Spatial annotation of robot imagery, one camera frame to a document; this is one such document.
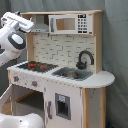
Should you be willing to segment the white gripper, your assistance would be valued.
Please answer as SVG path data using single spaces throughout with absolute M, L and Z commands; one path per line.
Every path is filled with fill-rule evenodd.
M 1 18 L 1 26 L 13 23 L 17 23 L 18 28 L 26 33 L 29 33 L 34 26 L 34 23 L 31 20 L 27 20 L 15 13 L 6 12 Z

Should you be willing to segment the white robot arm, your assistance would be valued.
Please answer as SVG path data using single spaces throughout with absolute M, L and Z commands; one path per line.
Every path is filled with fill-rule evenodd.
M 0 49 L 4 52 L 0 54 L 0 67 L 20 56 L 26 41 L 17 32 L 29 33 L 34 23 L 21 17 L 19 12 L 6 12 L 1 18 L 1 26 Z M 44 121 L 34 113 L 13 116 L 0 112 L 0 128 L 44 128 Z

